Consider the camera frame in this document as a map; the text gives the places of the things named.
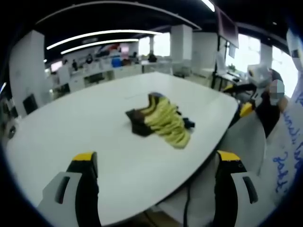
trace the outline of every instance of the person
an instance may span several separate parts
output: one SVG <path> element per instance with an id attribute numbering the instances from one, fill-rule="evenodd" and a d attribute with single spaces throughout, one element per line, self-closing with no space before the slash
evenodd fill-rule
<path id="1" fill-rule="evenodd" d="M 87 57 L 86 57 L 86 63 L 87 64 L 91 64 L 93 62 L 93 56 L 91 54 L 89 54 Z"/>
<path id="2" fill-rule="evenodd" d="M 153 54 L 153 51 L 150 51 L 150 54 L 148 55 L 148 61 L 157 62 L 157 57 Z"/>
<path id="3" fill-rule="evenodd" d="M 72 67 L 74 68 L 75 71 L 78 71 L 78 65 L 76 63 L 76 60 L 72 60 Z"/>
<path id="4" fill-rule="evenodd" d="M 131 57 L 131 60 L 133 63 L 135 64 L 139 64 L 139 58 L 137 57 L 137 52 L 134 52 L 132 57 Z"/>

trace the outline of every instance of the ceiling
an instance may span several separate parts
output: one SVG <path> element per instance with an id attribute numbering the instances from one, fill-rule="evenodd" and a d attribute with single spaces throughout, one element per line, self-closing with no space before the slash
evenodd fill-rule
<path id="1" fill-rule="evenodd" d="M 201 0 L 129 0 L 164 9 L 177 14 L 202 28 L 202 31 L 215 31 L 215 14 Z M 36 24 L 44 17 L 67 7 L 92 2 L 92 0 L 61 0 L 61 1 L 25 1 L 15 7 L 15 2 L 6 2 L 7 9 L 13 9 L 14 16 L 0 16 L 6 21 L 6 40 L 4 50 L 9 50 L 13 43 L 35 29 L 45 35 L 45 47 L 75 35 L 89 32 L 113 29 L 140 30 L 169 30 L 171 25 L 188 24 L 172 15 L 139 6 L 114 4 L 107 0 L 107 4 L 94 4 L 72 8 L 63 11 Z M 231 19 L 236 22 L 247 23 L 285 38 L 287 26 L 282 7 L 277 1 L 260 0 L 213 0 Z M 134 34 L 101 35 L 99 41 L 132 38 Z M 60 52 L 78 45 L 82 40 L 72 41 L 51 50 L 45 50 L 46 58 L 55 58 Z"/>

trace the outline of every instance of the monitor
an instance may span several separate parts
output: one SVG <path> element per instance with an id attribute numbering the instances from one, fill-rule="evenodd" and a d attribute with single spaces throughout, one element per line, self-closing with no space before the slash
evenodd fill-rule
<path id="1" fill-rule="evenodd" d="M 62 61 L 57 61 L 57 62 L 51 64 L 52 72 L 56 72 L 62 65 L 63 65 Z"/>
<path id="2" fill-rule="evenodd" d="M 218 18 L 218 34 L 223 39 L 239 48 L 238 27 L 237 25 L 218 7 L 216 7 Z"/>

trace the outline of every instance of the cable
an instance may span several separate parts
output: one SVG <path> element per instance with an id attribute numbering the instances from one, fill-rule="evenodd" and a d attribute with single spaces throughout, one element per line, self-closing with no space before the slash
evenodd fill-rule
<path id="1" fill-rule="evenodd" d="M 187 200 L 185 203 L 184 213 L 183 213 L 183 227 L 187 227 L 187 211 L 190 202 L 190 188 L 191 188 L 191 182 L 187 186 Z"/>
<path id="2" fill-rule="evenodd" d="M 144 213 L 144 215 L 146 216 L 146 218 L 149 220 L 149 222 L 152 223 L 152 225 L 153 225 L 154 227 L 158 227 L 158 225 L 151 219 L 151 217 L 147 214 L 146 211 L 144 211 L 143 213 Z"/>

